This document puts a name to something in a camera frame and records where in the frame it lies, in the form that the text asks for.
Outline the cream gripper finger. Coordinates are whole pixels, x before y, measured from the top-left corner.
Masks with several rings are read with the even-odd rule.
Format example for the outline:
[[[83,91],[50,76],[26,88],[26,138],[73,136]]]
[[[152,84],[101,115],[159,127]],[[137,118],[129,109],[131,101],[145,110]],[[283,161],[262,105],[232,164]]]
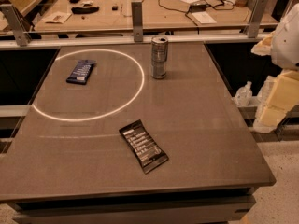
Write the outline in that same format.
[[[287,113],[299,104],[299,72],[283,70],[278,76],[269,76],[260,89],[253,129],[258,133],[274,131]]]
[[[259,56],[269,55],[271,53],[271,44],[272,44],[274,34],[275,32],[271,32],[263,40],[255,44],[252,47],[251,52]]]

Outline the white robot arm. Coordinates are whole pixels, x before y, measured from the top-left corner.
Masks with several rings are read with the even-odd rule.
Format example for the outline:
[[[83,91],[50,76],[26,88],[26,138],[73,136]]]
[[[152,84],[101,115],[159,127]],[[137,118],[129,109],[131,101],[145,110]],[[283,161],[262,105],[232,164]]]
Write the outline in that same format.
[[[299,4],[294,5],[276,30],[256,44],[251,52],[270,55],[272,63],[282,69],[262,86],[262,98],[253,123],[256,132],[270,133],[299,103]]]

